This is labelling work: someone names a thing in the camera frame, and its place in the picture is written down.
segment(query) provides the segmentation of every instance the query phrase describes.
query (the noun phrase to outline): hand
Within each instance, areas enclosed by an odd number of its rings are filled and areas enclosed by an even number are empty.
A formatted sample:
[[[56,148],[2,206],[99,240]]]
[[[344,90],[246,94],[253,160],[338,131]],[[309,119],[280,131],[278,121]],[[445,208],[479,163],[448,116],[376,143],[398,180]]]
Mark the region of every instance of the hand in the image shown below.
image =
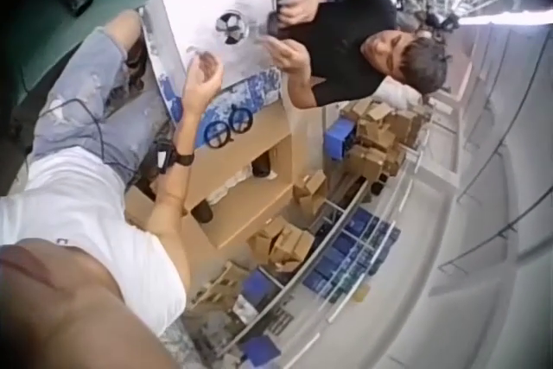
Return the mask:
[[[321,0],[282,0],[280,22],[284,26],[312,22],[317,15]]]
[[[285,73],[311,72],[309,52],[300,42],[267,36],[264,44],[275,65]]]
[[[182,90],[182,108],[187,116],[200,117],[221,89],[223,64],[205,52],[195,55],[188,66],[187,80]]]

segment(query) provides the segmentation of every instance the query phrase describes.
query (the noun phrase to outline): wristwatch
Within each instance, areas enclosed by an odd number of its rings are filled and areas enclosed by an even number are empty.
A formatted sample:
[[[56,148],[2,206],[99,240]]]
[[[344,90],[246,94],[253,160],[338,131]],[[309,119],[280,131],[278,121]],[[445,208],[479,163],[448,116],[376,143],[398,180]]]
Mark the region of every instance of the wristwatch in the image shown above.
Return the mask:
[[[190,166],[194,161],[194,153],[191,155],[181,155],[175,147],[175,144],[168,139],[158,140],[157,144],[157,169],[159,173],[164,174],[175,163],[181,166]]]

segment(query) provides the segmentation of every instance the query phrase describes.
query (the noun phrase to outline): black t-shirt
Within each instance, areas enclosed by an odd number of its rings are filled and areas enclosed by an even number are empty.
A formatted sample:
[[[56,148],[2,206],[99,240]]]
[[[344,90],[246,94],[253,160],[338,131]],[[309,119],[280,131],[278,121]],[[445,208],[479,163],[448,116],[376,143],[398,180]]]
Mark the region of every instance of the black t-shirt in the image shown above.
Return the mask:
[[[290,28],[290,37],[311,55],[312,74],[326,79],[313,88],[317,105],[372,95],[385,75],[359,49],[367,37],[395,28],[396,10],[390,0],[322,3],[312,22]]]

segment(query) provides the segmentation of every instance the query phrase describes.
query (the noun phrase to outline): man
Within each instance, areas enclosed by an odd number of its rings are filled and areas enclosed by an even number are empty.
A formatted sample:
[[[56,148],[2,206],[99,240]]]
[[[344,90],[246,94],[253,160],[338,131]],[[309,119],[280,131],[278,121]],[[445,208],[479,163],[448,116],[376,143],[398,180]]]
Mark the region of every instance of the man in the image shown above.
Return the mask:
[[[174,140],[181,157],[162,178],[143,232],[125,223],[124,190],[167,114],[152,86],[105,117],[140,35],[129,10],[83,41],[36,125],[25,191],[0,200],[6,367],[175,367],[156,336],[186,305],[182,206],[198,123],[223,67],[202,54],[188,70]]]
[[[289,76],[292,104],[312,108],[372,95],[386,76],[422,95],[446,79],[444,47],[396,30],[390,0],[283,0],[281,21],[289,38],[266,46]],[[324,82],[311,86],[311,77]]]

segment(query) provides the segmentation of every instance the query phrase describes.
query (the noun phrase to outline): ripped jeans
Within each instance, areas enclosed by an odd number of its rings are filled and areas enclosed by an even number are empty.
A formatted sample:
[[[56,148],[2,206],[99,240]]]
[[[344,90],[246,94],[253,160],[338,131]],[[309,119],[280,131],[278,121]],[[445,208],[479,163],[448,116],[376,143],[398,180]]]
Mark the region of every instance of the ripped jeans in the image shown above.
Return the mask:
[[[168,115],[156,83],[145,82],[152,87],[105,116],[111,91],[127,83],[126,59],[127,53],[103,29],[87,36],[48,94],[36,123],[31,160],[81,147],[129,185]]]

